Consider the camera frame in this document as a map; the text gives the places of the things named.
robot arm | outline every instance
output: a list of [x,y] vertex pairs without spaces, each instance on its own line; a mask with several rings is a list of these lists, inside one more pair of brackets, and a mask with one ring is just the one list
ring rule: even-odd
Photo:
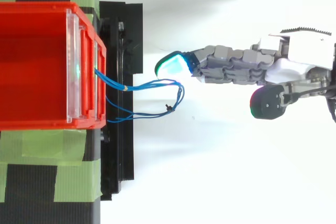
[[207,46],[171,55],[182,55],[201,82],[263,86],[251,98],[252,114],[275,119],[299,98],[317,95],[327,97],[334,113],[335,43],[331,33],[300,27],[266,36],[246,50]]

white surface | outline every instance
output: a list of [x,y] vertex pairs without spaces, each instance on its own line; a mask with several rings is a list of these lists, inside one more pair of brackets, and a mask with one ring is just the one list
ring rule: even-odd
[[[249,48],[283,28],[334,27],[334,0],[105,0],[144,3],[144,73],[175,50]],[[186,98],[134,123],[135,181],[102,203],[110,223],[336,223],[335,124],[325,99],[302,99],[255,120],[255,86],[183,81]],[[164,111],[176,89],[134,94],[136,111]]]
[[331,70],[335,42],[333,36],[310,31],[290,34],[288,59]]
[[306,74],[313,67],[315,66],[292,62],[288,59],[278,59],[267,69],[265,80],[272,83],[305,80]]

red storage box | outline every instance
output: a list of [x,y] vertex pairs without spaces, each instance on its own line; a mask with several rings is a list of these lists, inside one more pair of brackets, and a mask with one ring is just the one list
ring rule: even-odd
[[106,123],[106,48],[71,2],[0,3],[0,131]]

